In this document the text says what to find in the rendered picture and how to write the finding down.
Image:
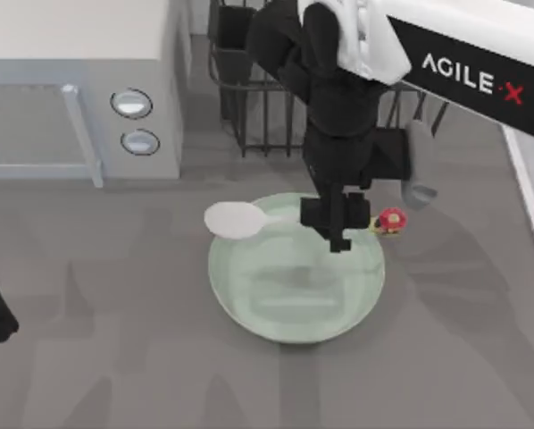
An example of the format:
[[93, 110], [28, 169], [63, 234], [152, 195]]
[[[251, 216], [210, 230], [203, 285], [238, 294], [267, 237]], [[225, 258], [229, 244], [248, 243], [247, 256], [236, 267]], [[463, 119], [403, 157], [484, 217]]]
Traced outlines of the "large microwave knob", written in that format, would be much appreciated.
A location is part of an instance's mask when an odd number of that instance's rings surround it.
[[130, 120], [145, 118], [154, 108], [150, 96], [137, 88], [126, 88], [112, 93], [110, 106], [119, 116]]

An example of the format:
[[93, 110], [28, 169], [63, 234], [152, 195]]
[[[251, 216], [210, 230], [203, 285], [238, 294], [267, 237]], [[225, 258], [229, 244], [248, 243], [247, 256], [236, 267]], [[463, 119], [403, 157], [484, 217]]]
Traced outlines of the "red toy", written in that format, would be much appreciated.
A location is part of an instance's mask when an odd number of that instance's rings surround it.
[[389, 207], [371, 218], [368, 229], [380, 236], [396, 236], [407, 225], [405, 212], [398, 207]]

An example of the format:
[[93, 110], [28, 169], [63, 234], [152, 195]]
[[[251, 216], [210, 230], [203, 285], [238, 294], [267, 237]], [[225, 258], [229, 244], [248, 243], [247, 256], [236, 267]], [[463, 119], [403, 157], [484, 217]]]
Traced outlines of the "pale microwave oven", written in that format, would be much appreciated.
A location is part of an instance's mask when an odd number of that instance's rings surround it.
[[[179, 177], [190, 68], [187, 0], [0, 0], [0, 84], [80, 87], [104, 185]], [[147, 117], [111, 108], [111, 94], [126, 88], [150, 96]], [[159, 138], [154, 155], [121, 147], [136, 129]]]

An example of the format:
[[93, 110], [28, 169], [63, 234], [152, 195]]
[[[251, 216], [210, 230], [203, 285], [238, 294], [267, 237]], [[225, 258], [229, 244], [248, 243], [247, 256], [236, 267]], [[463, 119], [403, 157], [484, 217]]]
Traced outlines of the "pale green plate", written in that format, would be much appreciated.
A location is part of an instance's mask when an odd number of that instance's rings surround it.
[[[302, 198], [284, 192], [246, 202], [269, 215], [286, 215], [299, 213]], [[272, 225], [246, 240], [213, 235], [207, 266], [211, 291], [236, 324], [266, 340], [332, 340], [370, 314], [386, 278], [379, 238], [367, 230], [347, 234], [352, 249], [342, 253], [331, 253], [326, 240], [300, 223]]]

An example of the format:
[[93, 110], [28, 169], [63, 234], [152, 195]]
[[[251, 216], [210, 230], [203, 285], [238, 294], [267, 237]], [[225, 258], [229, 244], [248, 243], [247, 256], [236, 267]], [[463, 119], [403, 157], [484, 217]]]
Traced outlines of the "small microwave knob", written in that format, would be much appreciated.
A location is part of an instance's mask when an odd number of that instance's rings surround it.
[[120, 143], [121, 147], [133, 156], [152, 156], [161, 147], [159, 138], [146, 129], [122, 133]]

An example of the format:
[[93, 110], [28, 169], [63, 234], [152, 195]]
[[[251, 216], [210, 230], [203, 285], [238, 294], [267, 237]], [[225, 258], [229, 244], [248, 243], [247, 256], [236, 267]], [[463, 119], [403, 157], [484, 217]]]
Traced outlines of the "microwave door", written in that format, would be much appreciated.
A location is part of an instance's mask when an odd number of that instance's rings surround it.
[[[62, 85], [0, 84], [0, 180], [92, 181]], [[102, 160], [80, 87], [79, 92], [90, 136]]]

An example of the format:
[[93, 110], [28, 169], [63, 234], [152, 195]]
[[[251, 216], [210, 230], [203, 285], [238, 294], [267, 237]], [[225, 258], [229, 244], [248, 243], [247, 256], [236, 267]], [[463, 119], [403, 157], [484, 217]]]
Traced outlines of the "white spoon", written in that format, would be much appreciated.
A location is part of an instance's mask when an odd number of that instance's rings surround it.
[[277, 224], [300, 223], [300, 214], [268, 214], [254, 203], [220, 201], [204, 211], [204, 225], [225, 240], [246, 240]]

